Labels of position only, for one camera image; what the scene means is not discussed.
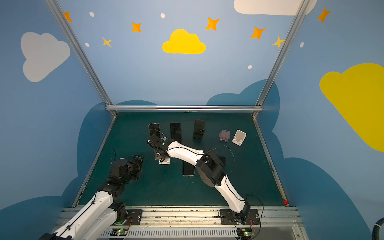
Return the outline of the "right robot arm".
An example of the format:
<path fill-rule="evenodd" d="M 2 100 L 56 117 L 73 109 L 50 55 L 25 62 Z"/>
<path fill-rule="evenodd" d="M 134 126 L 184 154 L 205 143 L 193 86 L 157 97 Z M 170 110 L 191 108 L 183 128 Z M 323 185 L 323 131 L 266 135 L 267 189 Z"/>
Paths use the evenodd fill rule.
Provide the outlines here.
<path fill-rule="evenodd" d="M 216 153 L 192 149 L 176 140 L 162 140 L 156 135 L 152 135 L 147 143 L 161 159 L 176 158 L 193 165 L 202 181 L 223 196 L 235 221 L 239 224 L 246 222 L 251 207 L 230 182 L 225 165 Z"/>

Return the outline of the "aluminium frame back rail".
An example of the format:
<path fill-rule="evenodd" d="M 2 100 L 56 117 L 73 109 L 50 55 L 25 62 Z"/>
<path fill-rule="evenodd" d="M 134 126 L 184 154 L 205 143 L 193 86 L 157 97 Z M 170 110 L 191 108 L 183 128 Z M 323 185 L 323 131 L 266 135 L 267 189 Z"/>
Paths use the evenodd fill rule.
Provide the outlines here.
<path fill-rule="evenodd" d="M 107 105 L 106 110 L 110 112 L 261 112 L 263 107 Z"/>

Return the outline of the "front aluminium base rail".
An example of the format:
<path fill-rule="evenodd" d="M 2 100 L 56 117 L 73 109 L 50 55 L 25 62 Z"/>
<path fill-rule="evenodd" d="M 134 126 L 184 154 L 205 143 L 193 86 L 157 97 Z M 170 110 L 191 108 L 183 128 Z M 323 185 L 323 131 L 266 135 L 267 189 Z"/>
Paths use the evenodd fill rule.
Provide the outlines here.
<path fill-rule="evenodd" d="M 220 207 L 138 206 L 143 210 L 139 226 L 109 226 L 96 240 L 130 239 L 237 239 L 307 240 L 309 237 L 296 208 L 256 207 L 260 225 L 222 225 Z M 81 208 L 64 209 L 53 232 L 73 218 Z"/>

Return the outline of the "aluminium frame right post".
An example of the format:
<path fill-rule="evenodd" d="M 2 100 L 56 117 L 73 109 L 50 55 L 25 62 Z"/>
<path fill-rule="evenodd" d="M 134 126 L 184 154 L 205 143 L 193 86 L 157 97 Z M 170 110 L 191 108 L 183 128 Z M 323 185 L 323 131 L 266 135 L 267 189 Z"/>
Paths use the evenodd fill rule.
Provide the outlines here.
<path fill-rule="evenodd" d="M 294 19 L 292 21 L 292 24 L 290 25 L 290 28 L 287 32 L 285 41 L 283 42 L 283 46 L 280 48 L 279 53 L 277 55 L 277 58 L 274 62 L 274 65 L 272 67 L 272 70 L 264 84 L 264 87 L 262 88 L 262 91 L 258 97 L 258 100 L 256 102 L 256 107 L 258 107 L 258 110 L 255 110 L 252 112 L 252 118 L 253 120 L 256 120 L 256 117 L 259 112 L 263 110 L 263 104 L 267 98 L 268 93 L 270 92 L 270 89 L 279 73 L 280 68 L 283 65 L 283 62 L 289 52 L 289 49 L 304 21 L 304 18 L 306 16 L 306 11 L 309 8 L 310 0 L 304 0 L 299 4 L 298 11 L 296 15 L 294 16 Z"/>

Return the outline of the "aluminium frame post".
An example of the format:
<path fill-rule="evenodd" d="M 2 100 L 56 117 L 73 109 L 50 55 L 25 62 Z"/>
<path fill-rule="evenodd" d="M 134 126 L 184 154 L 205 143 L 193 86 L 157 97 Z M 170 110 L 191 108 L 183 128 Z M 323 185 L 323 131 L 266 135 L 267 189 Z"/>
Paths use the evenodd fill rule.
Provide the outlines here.
<path fill-rule="evenodd" d="M 96 87 L 99 95 L 101 96 L 104 103 L 106 104 L 106 107 L 111 106 L 113 103 L 112 103 L 110 97 L 108 96 L 107 91 L 104 88 L 101 80 L 99 79 L 95 69 L 93 68 L 90 60 L 86 56 L 86 53 L 83 50 L 83 47 L 81 46 L 81 43 L 79 42 L 76 34 L 74 33 L 74 31 L 70 25 L 70 22 L 66 19 L 59 2 L 53 1 L 53 0 L 45 0 L 45 3 L 49 7 L 51 13 L 55 17 L 55 19 L 58 22 L 59 26 L 61 27 L 63 33 L 65 34 L 66 38 L 70 42 L 72 48 L 74 49 L 76 55 L 79 58 L 81 64 L 83 65 L 83 67 L 86 70 L 87 74 L 89 75 L 91 81 L 93 82 L 94 86 Z"/>
<path fill-rule="evenodd" d="M 296 15 L 294 16 L 294 19 L 292 21 L 292 24 L 290 25 L 290 28 L 287 32 L 285 41 L 283 42 L 283 46 L 280 48 L 279 53 L 277 55 L 277 58 L 274 62 L 274 65 L 272 67 L 272 70 L 264 84 L 264 87 L 262 88 L 262 91 L 258 97 L 258 100 L 256 102 L 256 107 L 258 107 L 258 110 L 255 110 L 252 112 L 252 118 L 253 120 L 256 120 L 256 117 L 259 112 L 263 110 L 263 104 L 267 98 L 268 93 L 270 92 L 270 89 L 279 73 L 280 68 L 283 65 L 283 62 L 289 52 L 289 49 L 304 21 L 304 18 L 306 16 L 306 11 L 309 8 L 310 0 L 304 0 L 299 4 L 298 11 Z"/>

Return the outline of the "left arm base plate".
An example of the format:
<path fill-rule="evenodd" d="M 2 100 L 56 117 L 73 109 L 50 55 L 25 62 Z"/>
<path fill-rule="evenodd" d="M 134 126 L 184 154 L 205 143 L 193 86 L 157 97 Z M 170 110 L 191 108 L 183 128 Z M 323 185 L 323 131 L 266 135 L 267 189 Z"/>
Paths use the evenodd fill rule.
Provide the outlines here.
<path fill-rule="evenodd" d="M 116 226 L 139 226 L 141 224 L 143 210 L 127 209 L 125 215 L 118 217 L 114 223 Z"/>

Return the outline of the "silver phone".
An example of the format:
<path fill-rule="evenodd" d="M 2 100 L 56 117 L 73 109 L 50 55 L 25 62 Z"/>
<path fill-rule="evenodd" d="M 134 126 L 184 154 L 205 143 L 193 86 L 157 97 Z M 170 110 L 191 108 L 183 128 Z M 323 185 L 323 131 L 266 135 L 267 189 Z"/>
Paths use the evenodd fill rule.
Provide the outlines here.
<path fill-rule="evenodd" d="M 155 160 L 158 160 L 161 163 L 169 159 L 169 157 L 166 154 L 163 154 L 158 150 L 154 150 L 154 153 L 155 153 Z"/>
<path fill-rule="evenodd" d="M 183 176 L 192 177 L 194 175 L 195 175 L 195 166 L 190 163 L 183 162 Z"/>

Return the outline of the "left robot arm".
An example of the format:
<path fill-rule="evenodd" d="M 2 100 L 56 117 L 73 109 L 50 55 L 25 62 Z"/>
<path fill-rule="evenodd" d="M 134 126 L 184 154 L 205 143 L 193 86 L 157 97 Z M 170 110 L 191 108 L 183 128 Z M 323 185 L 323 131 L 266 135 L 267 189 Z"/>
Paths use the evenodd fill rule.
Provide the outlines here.
<path fill-rule="evenodd" d="M 108 179 L 91 200 L 54 233 L 43 234 L 41 240 L 96 240 L 109 226 L 127 219 L 126 204 L 118 202 L 125 185 L 140 179 L 145 155 L 121 158 L 111 165 Z"/>

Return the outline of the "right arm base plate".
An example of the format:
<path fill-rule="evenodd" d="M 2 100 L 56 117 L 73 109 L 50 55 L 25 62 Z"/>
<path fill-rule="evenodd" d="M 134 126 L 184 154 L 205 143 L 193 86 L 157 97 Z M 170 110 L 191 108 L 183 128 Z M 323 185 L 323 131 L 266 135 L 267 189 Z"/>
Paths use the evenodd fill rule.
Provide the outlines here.
<path fill-rule="evenodd" d="M 247 216 L 241 220 L 230 209 L 219 210 L 218 216 L 222 225 L 260 225 L 261 217 L 257 209 L 250 209 Z"/>

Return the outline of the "purple-edged phone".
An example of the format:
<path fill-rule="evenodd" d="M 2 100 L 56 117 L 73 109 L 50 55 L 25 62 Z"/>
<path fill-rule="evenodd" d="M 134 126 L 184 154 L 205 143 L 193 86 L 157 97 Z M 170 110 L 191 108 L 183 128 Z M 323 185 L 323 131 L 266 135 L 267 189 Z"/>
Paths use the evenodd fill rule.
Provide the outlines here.
<path fill-rule="evenodd" d="M 162 133 L 161 133 L 161 130 L 160 130 L 160 125 L 159 123 L 152 123 L 152 124 L 149 124 L 149 133 L 150 133 L 150 137 L 152 135 L 155 135 L 157 136 L 158 138 L 160 138 L 162 136 Z"/>

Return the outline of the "white stand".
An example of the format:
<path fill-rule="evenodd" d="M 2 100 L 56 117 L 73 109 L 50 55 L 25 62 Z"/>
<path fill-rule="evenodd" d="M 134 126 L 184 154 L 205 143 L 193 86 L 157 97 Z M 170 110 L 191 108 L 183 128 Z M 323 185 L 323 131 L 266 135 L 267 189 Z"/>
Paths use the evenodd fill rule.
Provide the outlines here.
<path fill-rule="evenodd" d="M 159 165 L 169 165 L 170 162 L 171 162 L 171 159 L 170 159 L 170 158 L 160 159 L 160 160 L 159 160 Z"/>
<path fill-rule="evenodd" d="M 247 134 L 241 130 L 237 130 L 232 140 L 237 146 L 241 146 L 246 138 Z"/>

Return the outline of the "lilac small phone stand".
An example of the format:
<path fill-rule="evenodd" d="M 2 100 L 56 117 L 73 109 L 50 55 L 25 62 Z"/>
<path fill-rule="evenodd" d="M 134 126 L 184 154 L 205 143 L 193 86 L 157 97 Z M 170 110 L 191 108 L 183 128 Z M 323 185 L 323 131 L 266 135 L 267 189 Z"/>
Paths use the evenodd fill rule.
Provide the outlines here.
<path fill-rule="evenodd" d="M 219 133 L 219 138 L 220 138 L 221 142 L 227 143 L 229 141 L 229 139 L 231 138 L 231 132 L 227 131 L 227 130 L 222 130 Z"/>

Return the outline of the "black phone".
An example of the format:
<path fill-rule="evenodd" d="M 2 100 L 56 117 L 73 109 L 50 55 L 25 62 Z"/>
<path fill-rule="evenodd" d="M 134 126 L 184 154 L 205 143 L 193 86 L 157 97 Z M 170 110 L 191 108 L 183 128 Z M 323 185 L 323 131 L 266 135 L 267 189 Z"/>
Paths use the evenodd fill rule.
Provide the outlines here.
<path fill-rule="evenodd" d="M 220 159 L 222 166 L 225 168 L 226 167 L 226 158 L 223 156 L 218 156 L 218 158 Z"/>
<path fill-rule="evenodd" d="M 171 138 L 182 143 L 182 129 L 180 123 L 170 123 Z"/>
<path fill-rule="evenodd" d="M 204 133 L 205 133 L 205 121 L 195 119 L 193 139 L 202 140 L 204 137 Z"/>

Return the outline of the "aluminium frame left post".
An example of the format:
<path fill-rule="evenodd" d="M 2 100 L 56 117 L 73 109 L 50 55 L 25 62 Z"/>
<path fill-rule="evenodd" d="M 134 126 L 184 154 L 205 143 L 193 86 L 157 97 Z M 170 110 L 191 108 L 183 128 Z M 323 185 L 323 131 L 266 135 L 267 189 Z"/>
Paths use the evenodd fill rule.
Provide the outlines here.
<path fill-rule="evenodd" d="M 59 2 L 53 1 L 53 0 L 45 0 L 45 3 L 49 7 L 51 13 L 55 17 L 55 19 L 58 22 L 59 26 L 61 27 L 63 33 L 65 34 L 66 38 L 70 42 L 72 48 L 74 49 L 76 55 L 79 58 L 81 64 L 83 65 L 83 67 L 86 70 L 87 74 L 89 75 L 91 81 L 93 82 L 94 86 L 96 87 L 99 95 L 101 96 L 104 103 L 106 104 L 106 107 L 111 106 L 113 103 L 112 103 L 110 97 L 108 96 L 107 91 L 104 88 L 101 80 L 99 79 L 95 69 L 93 68 L 90 60 L 86 56 L 86 53 L 83 50 L 83 47 L 81 46 L 81 43 L 79 42 L 76 34 L 74 33 L 74 31 L 70 25 L 70 22 L 66 19 Z"/>

